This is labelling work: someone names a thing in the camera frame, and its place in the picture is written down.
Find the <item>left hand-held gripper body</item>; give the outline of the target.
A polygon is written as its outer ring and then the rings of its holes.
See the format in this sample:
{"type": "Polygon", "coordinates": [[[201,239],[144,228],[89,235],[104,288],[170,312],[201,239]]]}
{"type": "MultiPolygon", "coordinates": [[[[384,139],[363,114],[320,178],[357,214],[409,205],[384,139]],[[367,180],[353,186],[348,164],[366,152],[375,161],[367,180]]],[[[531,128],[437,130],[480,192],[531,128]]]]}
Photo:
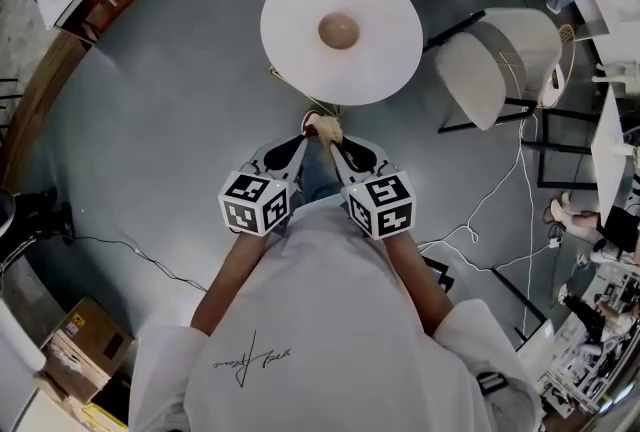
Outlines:
{"type": "Polygon", "coordinates": [[[229,174],[218,194],[225,225],[236,233],[266,236],[292,213],[308,139],[303,135],[260,147],[229,174]]]}

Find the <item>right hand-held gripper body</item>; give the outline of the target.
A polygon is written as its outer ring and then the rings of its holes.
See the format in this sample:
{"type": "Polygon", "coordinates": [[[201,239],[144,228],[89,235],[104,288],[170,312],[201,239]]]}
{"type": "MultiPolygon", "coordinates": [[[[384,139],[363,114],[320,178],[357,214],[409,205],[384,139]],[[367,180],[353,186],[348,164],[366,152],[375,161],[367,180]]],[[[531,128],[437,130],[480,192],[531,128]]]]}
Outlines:
{"type": "Polygon", "coordinates": [[[385,239],[415,226],[413,186],[381,147],[344,136],[332,143],[332,158],[347,212],[370,238],[385,239]]]}

